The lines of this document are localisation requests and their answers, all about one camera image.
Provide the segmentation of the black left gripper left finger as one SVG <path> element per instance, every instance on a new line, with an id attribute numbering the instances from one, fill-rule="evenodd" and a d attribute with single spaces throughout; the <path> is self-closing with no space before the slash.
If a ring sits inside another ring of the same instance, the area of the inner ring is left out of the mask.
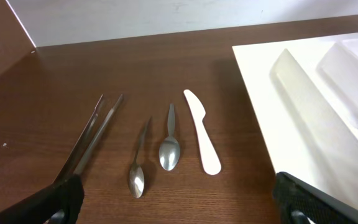
<path id="1" fill-rule="evenodd" d="M 85 192 L 81 177 L 72 175 L 0 212 L 0 223 L 76 223 Z"/>

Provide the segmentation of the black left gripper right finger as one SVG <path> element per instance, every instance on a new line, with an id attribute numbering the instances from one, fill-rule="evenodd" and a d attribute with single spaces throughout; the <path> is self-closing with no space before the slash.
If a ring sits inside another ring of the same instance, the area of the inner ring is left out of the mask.
<path id="1" fill-rule="evenodd" d="M 358 224 L 358 210 L 287 172 L 276 173 L 273 199 L 281 223 Z"/>

